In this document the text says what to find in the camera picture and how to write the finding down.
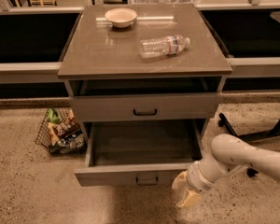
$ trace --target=white bowl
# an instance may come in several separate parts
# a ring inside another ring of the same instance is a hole
[[[118,28],[128,27],[137,17],[137,13],[129,8],[115,8],[105,14],[105,18]]]

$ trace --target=cabinet top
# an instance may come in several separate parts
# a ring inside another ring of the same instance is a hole
[[[131,26],[115,28],[105,19],[105,13],[117,7],[137,12]],[[140,40],[175,34],[190,38],[187,50],[153,61],[141,58]],[[58,75],[84,79],[230,73],[231,66],[193,4],[149,4],[86,7]]]

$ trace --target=drawer handle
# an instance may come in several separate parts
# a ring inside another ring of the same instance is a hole
[[[156,181],[154,183],[141,183],[139,181],[139,178],[137,177],[136,178],[136,183],[138,186],[156,186],[158,183],[159,183],[159,179],[158,177],[156,176]]]
[[[157,115],[157,113],[158,113],[157,109],[155,109],[153,112],[138,112],[135,109],[133,110],[133,114],[135,116],[155,116]]]

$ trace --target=dresser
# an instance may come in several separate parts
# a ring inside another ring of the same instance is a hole
[[[123,29],[105,19],[113,8],[137,12]],[[177,55],[143,60],[139,41],[180,34]],[[170,185],[203,156],[202,136],[231,73],[192,4],[86,7],[59,70],[88,143],[81,186]]]

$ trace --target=bottle cap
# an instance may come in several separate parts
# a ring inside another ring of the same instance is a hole
[[[190,39],[188,37],[185,38],[185,48],[187,48],[190,44]]]

